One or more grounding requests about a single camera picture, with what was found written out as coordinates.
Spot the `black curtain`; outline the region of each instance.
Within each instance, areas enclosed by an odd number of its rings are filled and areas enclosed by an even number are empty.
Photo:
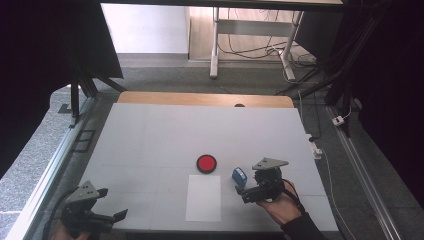
[[[88,77],[122,72],[101,6],[91,0],[2,1],[0,46],[1,177],[41,123],[52,92],[77,69]]]
[[[394,0],[358,57],[351,77],[364,129],[424,207],[422,1]]]

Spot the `power strip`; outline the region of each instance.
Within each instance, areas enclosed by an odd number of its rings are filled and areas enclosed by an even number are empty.
[[[312,135],[306,134],[306,137],[309,141],[309,139],[312,137]],[[309,143],[311,144],[311,153],[312,153],[312,156],[314,157],[314,159],[315,160],[321,159],[322,150],[317,147],[317,145],[315,144],[314,141],[312,141],[312,142],[309,141]]]
[[[341,116],[333,118],[333,124],[336,126],[340,126],[344,123],[344,119]]]

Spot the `sleeve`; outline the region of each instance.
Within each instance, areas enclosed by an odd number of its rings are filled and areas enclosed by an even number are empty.
[[[309,213],[305,213],[284,225],[281,229],[287,233],[292,240],[326,240],[327,238],[318,230]]]

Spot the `aluminum rail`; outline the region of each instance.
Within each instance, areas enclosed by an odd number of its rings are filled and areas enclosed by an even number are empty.
[[[327,107],[327,113],[331,119],[335,118],[336,115],[330,107]],[[362,185],[362,189],[368,198],[371,207],[374,209],[377,220],[379,221],[381,228],[389,240],[400,240],[402,239],[399,231],[397,230],[396,224],[393,221],[392,216],[387,209],[386,204],[378,193],[373,180],[371,179],[364,162],[358,154],[352,140],[348,138],[343,130],[339,127],[335,127],[340,141],[349,157],[349,160],[355,170],[355,173]]]
[[[41,175],[40,180],[35,186],[21,214],[7,235],[7,240],[19,240],[27,237],[26,235],[32,226],[33,220],[39,211],[45,196],[48,194],[57,173],[60,171],[60,168],[65,162],[79,131],[83,128],[85,121],[89,118],[88,113],[91,111],[93,105],[94,99],[87,98],[81,108],[81,113],[83,114],[81,115],[78,124],[76,124],[74,128],[69,128],[65,133],[64,138],[53,154],[46,170]]]

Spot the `red circle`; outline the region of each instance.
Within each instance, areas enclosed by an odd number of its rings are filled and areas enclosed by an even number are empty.
[[[216,165],[216,160],[212,156],[205,155],[200,157],[199,159],[199,167],[203,171],[210,171],[212,170]]]

